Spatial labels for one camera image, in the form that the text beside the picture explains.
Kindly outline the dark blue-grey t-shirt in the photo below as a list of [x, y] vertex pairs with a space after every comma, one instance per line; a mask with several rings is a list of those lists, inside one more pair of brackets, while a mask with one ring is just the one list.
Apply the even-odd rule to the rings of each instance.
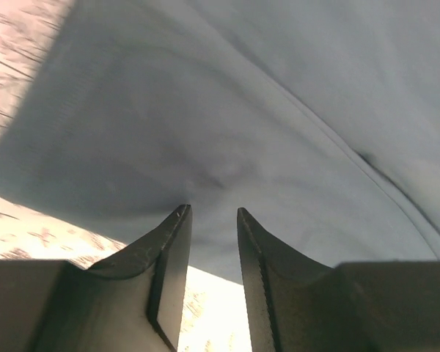
[[130, 243], [178, 205], [327, 265], [440, 260], [440, 1], [77, 1], [0, 138], [0, 197]]

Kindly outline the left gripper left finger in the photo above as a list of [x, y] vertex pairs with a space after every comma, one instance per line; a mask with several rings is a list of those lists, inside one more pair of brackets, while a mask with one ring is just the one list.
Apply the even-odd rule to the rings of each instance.
[[0, 260], [0, 351], [175, 351], [192, 211], [83, 269]]

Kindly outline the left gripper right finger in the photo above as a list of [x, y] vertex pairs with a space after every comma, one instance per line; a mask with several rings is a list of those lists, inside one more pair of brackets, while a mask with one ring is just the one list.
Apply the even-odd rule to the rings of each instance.
[[254, 351], [440, 351], [440, 261], [330, 268], [237, 215]]

